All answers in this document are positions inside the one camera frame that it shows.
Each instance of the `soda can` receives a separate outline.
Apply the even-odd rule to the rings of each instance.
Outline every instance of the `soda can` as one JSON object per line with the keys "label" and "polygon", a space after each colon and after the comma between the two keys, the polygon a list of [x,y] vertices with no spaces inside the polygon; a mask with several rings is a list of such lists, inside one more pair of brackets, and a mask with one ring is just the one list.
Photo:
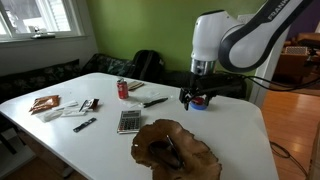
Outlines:
{"label": "soda can", "polygon": [[123,78],[121,78],[117,81],[117,87],[119,98],[127,99],[129,97],[127,82]]}

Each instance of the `furniture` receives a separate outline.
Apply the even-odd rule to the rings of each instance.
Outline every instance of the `furniture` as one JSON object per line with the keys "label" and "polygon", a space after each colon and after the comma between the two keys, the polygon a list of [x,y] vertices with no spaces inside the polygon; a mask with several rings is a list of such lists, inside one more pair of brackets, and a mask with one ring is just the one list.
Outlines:
{"label": "furniture", "polygon": [[0,141],[11,152],[11,154],[16,154],[17,151],[14,149],[14,147],[11,146],[11,144],[7,141],[7,139],[2,135],[2,132],[5,132],[11,128],[15,128],[15,126],[12,123],[7,122],[6,119],[0,119]]}
{"label": "furniture", "polygon": [[[0,105],[0,112],[88,179],[150,180],[151,170],[136,164],[130,154],[135,134],[116,131],[122,110],[141,109],[130,108],[130,99],[118,99],[117,80],[112,75],[88,74],[8,100]],[[278,179],[263,117],[255,105],[217,96],[205,111],[191,107],[185,111],[178,100],[180,89],[148,82],[129,95],[132,100],[156,93],[170,99],[141,109],[143,125],[157,119],[179,122],[219,158],[222,180]],[[102,104],[86,116],[60,117],[47,123],[28,112],[35,98],[53,94],[61,97],[61,103],[76,100],[81,104],[98,98]],[[97,121],[73,132],[92,117]]]}
{"label": "furniture", "polygon": [[[319,62],[320,52],[313,47],[304,46],[303,40],[320,41],[320,33],[299,33],[290,41],[284,43],[284,48],[279,57],[273,80],[288,84],[300,84],[304,77],[317,72],[315,62]],[[307,63],[312,52],[312,63]]]}

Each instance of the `candy wrapper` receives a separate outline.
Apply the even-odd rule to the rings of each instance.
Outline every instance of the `candy wrapper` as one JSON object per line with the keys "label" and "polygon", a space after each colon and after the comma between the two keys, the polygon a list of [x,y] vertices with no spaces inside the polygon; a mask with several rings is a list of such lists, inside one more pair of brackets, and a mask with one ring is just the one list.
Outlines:
{"label": "candy wrapper", "polygon": [[51,109],[53,107],[59,106],[59,96],[46,96],[35,99],[32,107],[30,108],[29,112],[32,111],[32,114],[44,111],[47,109]]}
{"label": "candy wrapper", "polygon": [[80,111],[93,111],[98,106],[99,99],[91,99],[91,100],[85,100],[82,104]]}

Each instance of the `black cable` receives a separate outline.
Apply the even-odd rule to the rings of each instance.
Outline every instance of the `black cable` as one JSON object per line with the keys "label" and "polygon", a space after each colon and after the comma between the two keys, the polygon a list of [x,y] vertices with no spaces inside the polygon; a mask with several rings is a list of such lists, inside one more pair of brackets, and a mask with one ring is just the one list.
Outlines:
{"label": "black cable", "polygon": [[284,147],[280,146],[279,144],[270,141],[270,147],[272,149],[272,152],[281,157],[281,158],[285,158],[285,159],[290,159],[295,165],[298,166],[298,168],[302,171],[302,173],[307,177],[308,173],[307,171],[303,168],[303,166],[289,153],[289,151],[287,151]]}
{"label": "black cable", "polygon": [[[230,72],[225,72],[225,71],[218,71],[219,73],[224,73],[224,74],[231,74],[231,75],[234,75],[234,76],[239,76],[240,78],[242,79],[249,79],[250,81],[254,82],[255,84],[259,85],[260,87],[262,88],[265,88],[265,89],[268,89],[270,91],[277,91],[277,92],[289,92],[289,91],[294,91],[294,90],[297,90],[297,89],[303,89],[303,88],[306,88],[306,87],[309,87],[309,86],[312,86],[314,84],[317,84],[317,83],[320,83],[320,78],[316,78],[310,82],[307,82],[305,84],[300,84],[298,86],[288,86],[288,85],[283,85],[283,84],[280,84],[280,83],[277,83],[277,82],[273,82],[273,81],[270,81],[270,80],[267,80],[267,79],[264,79],[264,78],[261,78],[261,77],[258,77],[258,76],[246,76],[246,75],[242,75],[242,74],[234,74],[234,73],[230,73]],[[264,85],[262,85],[261,83],[257,82],[256,80],[254,79],[259,79],[259,80],[262,80],[262,81],[265,81],[265,82],[268,82],[270,84],[274,84],[276,86],[279,86],[279,87],[283,87],[283,88],[287,88],[287,89],[273,89],[273,88],[269,88],[269,87],[266,87]]]}
{"label": "black cable", "polygon": [[269,90],[273,90],[273,91],[293,91],[293,90],[297,90],[297,89],[306,88],[306,87],[312,86],[312,85],[317,84],[317,83],[320,82],[320,78],[316,78],[316,79],[314,79],[314,80],[312,80],[310,82],[307,82],[305,84],[301,84],[301,85],[298,85],[298,86],[286,86],[286,85],[282,85],[282,84],[279,84],[279,83],[276,83],[276,82],[273,82],[273,81],[269,81],[267,79],[263,79],[263,78],[257,77],[257,76],[245,76],[245,78],[253,81],[254,83],[258,83],[257,81],[253,80],[253,78],[256,78],[256,79],[260,79],[260,80],[266,81],[266,82],[268,82],[270,84],[275,84],[275,85],[280,86],[280,87],[288,88],[288,89],[271,89],[271,88],[268,88],[268,87],[265,87],[265,86],[262,85],[263,88],[266,88],[266,89],[269,89]]}

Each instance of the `white table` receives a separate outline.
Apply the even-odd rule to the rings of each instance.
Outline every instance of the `white table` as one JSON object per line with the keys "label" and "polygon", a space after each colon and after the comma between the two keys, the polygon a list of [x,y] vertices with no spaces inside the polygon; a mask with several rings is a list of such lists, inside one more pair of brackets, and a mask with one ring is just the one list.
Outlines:
{"label": "white table", "polygon": [[[121,110],[129,108],[118,99],[117,77],[89,74],[51,86],[0,105],[0,111],[25,132],[89,179],[150,180],[149,168],[136,164],[131,157],[135,134],[116,132]],[[215,97],[205,111],[191,107],[185,111],[179,102],[180,89],[146,83],[130,96],[159,92],[171,98],[142,110],[142,124],[157,119],[172,119],[205,142],[222,164],[221,179],[278,179],[269,140],[260,109],[232,98]],[[61,103],[98,98],[103,105],[98,112],[80,117],[60,117],[43,123],[28,111],[35,98],[58,94]],[[95,117],[97,121],[79,133],[73,129]]]}

